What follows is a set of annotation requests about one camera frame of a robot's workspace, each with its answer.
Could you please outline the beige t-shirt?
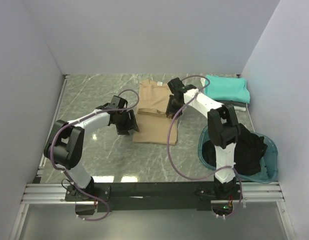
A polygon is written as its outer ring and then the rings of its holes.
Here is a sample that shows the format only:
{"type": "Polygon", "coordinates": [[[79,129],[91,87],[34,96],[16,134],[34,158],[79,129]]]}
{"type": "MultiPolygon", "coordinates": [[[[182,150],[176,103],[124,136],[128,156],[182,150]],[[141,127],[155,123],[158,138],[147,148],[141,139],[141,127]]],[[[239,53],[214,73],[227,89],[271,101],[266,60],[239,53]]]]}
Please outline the beige t-shirt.
{"type": "Polygon", "coordinates": [[[149,79],[139,83],[139,103],[135,115],[139,131],[133,134],[134,143],[165,145],[169,130],[169,144],[177,143],[178,122],[172,123],[172,119],[166,116],[170,95],[171,91],[166,83],[149,79]]]}

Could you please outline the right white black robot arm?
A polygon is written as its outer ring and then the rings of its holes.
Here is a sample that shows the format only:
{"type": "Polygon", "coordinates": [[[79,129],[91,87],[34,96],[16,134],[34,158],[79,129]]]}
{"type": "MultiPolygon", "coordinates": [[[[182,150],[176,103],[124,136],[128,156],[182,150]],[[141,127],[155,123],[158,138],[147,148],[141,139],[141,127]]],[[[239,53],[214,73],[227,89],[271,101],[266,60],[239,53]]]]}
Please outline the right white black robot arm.
{"type": "Polygon", "coordinates": [[[241,133],[240,125],[231,104],[219,103],[202,93],[209,85],[198,89],[194,85],[184,85],[180,78],[167,83],[171,95],[166,108],[166,116],[171,118],[167,134],[167,155],[170,154],[170,135],[176,119],[187,106],[197,110],[207,118],[207,129],[215,149],[216,170],[214,172],[215,194],[228,196],[236,189],[235,147],[241,133]]]}

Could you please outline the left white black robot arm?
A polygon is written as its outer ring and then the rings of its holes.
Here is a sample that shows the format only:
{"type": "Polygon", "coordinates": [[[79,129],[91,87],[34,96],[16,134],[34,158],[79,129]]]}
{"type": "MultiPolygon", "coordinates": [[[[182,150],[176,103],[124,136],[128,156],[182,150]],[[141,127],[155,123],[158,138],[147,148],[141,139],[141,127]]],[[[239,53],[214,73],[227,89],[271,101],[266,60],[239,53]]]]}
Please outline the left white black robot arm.
{"type": "Polygon", "coordinates": [[[115,125],[118,135],[139,131],[134,110],[118,95],[85,116],[70,121],[57,120],[43,151],[55,169],[63,171],[72,183],[89,195],[95,190],[93,177],[81,163],[84,140],[92,132],[110,125],[115,125]]]}

